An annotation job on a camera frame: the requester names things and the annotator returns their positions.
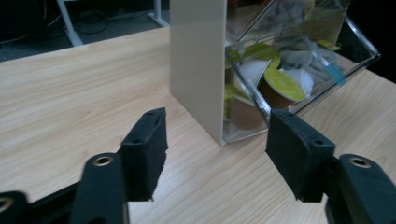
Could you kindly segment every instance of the brown object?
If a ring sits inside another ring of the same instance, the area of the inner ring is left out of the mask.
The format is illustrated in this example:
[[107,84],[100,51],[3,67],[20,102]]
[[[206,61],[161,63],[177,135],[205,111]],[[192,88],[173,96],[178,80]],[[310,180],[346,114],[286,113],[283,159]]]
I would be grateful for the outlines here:
[[264,119],[259,109],[235,97],[231,99],[230,120],[239,128],[252,130],[259,128]]
[[233,80],[233,69],[231,67],[224,70],[224,81],[225,83],[231,83]]
[[259,85],[259,92],[271,108],[286,109],[294,103],[294,101],[282,96],[270,87],[265,78],[262,79],[262,83]]

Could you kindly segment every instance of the white panel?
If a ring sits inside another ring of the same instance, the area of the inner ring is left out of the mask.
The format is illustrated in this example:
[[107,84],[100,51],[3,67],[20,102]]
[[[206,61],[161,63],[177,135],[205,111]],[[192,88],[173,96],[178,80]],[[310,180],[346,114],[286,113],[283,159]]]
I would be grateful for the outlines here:
[[225,0],[171,0],[170,89],[221,145]]

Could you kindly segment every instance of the clear acrylic box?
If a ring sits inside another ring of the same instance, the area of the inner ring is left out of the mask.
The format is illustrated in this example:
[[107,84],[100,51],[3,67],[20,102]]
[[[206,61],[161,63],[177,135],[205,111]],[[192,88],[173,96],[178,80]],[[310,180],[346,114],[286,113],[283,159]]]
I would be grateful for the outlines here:
[[266,132],[272,108],[302,113],[379,59],[341,5],[320,2],[325,7],[311,11],[305,21],[282,28],[256,24],[226,46],[226,142]]
[[[347,1],[171,1],[172,94],[222,146],[266,132],[273,107],[303,113],[380,57]],[[274,100],[292,69],[304,85]]]

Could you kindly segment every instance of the dark background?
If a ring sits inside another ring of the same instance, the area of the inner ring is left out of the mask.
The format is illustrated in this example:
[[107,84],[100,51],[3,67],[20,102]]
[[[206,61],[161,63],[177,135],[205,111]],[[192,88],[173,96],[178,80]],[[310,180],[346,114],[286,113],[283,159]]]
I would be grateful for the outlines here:
[[368,67],[393,83],[396,83],[393,53],[396,43],[394,32],[395,9],[386,0],[355,0],[351,3],[347,15],[361,32],[381,53],[381,58]]
[[[47,18],[43,19],[44,1],[47,4]],[[169,9],[169,0],[162,0],[162,9]],[[153,9],[152,0],[79,0],[67,2],[72,20],[81,17],[86,10],[97,10],[111,16],[120,8],[130,11]],[[394,34],[394,8],[386,0],[352,0],[347,14],[361,32],[381,53],[381,58],[368,67],[394,83],[393,51],[396,36]],[[19,35],[35,38],[49,38],[46,24],[59,15],[56,0],[0,0],[0,42]]]

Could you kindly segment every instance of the screw hole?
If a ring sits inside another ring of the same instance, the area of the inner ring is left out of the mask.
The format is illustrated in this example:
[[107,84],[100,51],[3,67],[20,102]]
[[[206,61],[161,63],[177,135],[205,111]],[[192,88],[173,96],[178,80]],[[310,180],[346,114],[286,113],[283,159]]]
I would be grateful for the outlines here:
[[133,144],[142,144],[142,140],[140,140],[140,139],[138,139],[138,138],[135,138],[135,139],[132,139],[132,143]]
[[314,144],[315,144],[315,145],[323,145],[324,142],[321,141],[321,140],[314,140]]
[[113,161],[114,161],[114,159],[112,157],[104,156],[104,157],[100,157],[100,158],[94,160],[93,165],[106,166],[106,165],[109,165]]
[[359,166],[361,168],[370,168],[371,167],[371,164],[368,161],[365,161],[363,159],[356,158],[356,157],[349,158],[349,162],[356,166]]
[[88,222],[88,224],[106,224],[106,220],[104,217],[96,217]]
[[14,199],[12,198],[0,198],[0,213],[6,211],[13,203]]

